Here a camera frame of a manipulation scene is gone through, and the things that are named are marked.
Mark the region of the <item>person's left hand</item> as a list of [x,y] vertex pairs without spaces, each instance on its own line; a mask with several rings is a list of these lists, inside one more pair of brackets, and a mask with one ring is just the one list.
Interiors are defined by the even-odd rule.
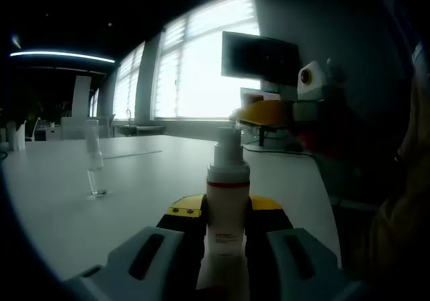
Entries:
[[214,285],[198,288],[195,291],[196,300],[249,300],[249,289],[243,286]]

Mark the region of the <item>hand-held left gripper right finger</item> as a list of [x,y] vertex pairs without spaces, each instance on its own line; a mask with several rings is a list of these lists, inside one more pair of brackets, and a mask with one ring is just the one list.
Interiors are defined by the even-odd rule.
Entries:
[[251,300],[366,299],[366,284],[339,269],[330,249],[256,195],[247,204],[247,267]]

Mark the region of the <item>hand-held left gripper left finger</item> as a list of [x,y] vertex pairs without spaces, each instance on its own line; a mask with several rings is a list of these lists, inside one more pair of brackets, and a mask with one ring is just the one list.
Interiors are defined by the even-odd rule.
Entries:
[[171,204],[96,265],[65,281],[77,300],[190,300],[196,290],[207,229],[204,195]]

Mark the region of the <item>person's right hand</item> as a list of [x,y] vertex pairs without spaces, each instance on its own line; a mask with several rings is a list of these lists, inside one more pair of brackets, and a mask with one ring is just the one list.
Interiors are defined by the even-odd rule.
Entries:
[[353,127],[353,118],[342,112],[323,114],[316,121],[292,122],[287,130],[312,153],[351,159],[355,155]]

